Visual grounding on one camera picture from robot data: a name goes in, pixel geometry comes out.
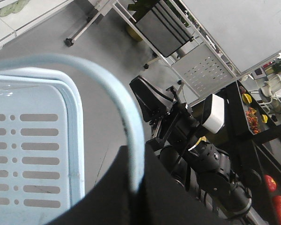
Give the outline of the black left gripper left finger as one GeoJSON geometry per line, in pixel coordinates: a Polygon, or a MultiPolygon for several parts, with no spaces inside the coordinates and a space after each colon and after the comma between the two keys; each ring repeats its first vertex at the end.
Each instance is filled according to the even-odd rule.
{"type": "Polygon", "coordinates": [[[136,225],[136,198],[128,187],[128,147],[120,146],[99,183],[49,225],[136,225]]]}

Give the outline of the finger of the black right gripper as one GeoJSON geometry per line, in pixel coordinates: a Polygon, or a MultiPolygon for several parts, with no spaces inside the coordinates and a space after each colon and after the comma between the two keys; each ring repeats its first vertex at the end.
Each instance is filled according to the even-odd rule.
{"type": "Polygon", "coordinates": [[[145,122],[175,118],[176,115],[172,112],[175,97],[171,91],[154,86],[140,75],[129,85],[140,105],[145,122]]]}

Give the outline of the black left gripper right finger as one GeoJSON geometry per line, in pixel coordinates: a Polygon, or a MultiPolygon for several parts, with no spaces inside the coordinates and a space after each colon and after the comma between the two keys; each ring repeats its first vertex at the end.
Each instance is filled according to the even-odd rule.
{"type": "Polygon", "coordinates": [[[154,151],[145,145],[139,225],[228,225],[178,185],[154,151]]]}

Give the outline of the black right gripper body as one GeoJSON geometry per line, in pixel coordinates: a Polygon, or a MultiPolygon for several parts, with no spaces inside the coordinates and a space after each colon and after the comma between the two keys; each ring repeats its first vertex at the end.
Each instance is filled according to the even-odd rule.
{"type": "Polygon", "coordinates": [[[183,152],[199,141],[200,122],[193,116],[192,107],[180,101],[173,86],[167,91],[174,95],[172,108],[165,115],[150,122],[152,136],[146,141],[146,145],[157,151],[168,142],[178,152],[183,152]]]}

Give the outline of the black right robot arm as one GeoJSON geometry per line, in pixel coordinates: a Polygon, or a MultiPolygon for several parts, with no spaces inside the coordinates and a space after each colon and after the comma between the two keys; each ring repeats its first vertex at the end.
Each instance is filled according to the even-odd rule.
{"type": "Polygon", "coordinates": [[[229,154],[202,138],[224,126],[224,99],[209,95],[197,119],[192,107],[182,103],[174,87],[163,90],[142,76],[130,87],[140,105],[143,119],[151,126],[146,142],[175,181],[185,185],[187,170],[193,169],[199,188],[210,195],[228,219],[242,218],[252,225],[265,222],[252,207],[252,193],[231,168],[229,154]]]}

